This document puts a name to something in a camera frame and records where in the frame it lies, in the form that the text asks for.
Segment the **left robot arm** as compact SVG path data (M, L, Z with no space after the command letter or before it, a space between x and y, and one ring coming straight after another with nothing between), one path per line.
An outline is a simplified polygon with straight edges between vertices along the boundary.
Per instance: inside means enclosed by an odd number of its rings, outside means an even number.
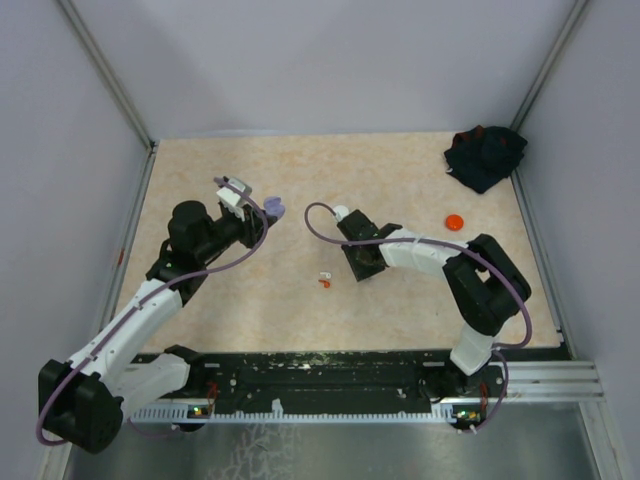
M192 299L211 263L239 243L255 253L268 229L284 214L280 198L262 207L253 201L219 202L212 219L203 203L179 203L168 222L159 257L126 307L68 360L49 360L38 374L36 438L45 446L72 443L96 454L109 446L122 424L145 405L181 391L194 397L208 384L195 363L198 353L174 346L151 363L131 369L140 348Z

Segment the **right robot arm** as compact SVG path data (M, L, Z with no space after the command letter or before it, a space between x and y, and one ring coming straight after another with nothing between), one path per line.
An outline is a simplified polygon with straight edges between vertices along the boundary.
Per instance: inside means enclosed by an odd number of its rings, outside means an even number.
M521 311L531 287L497 240L481 234L468 243L445 246L388 223L376 226L363 212L334 208L341 247L358 282L389 268L405 268L447 283L464 321L429 392L432 398L466 396L482 390L482 372L507 320Z

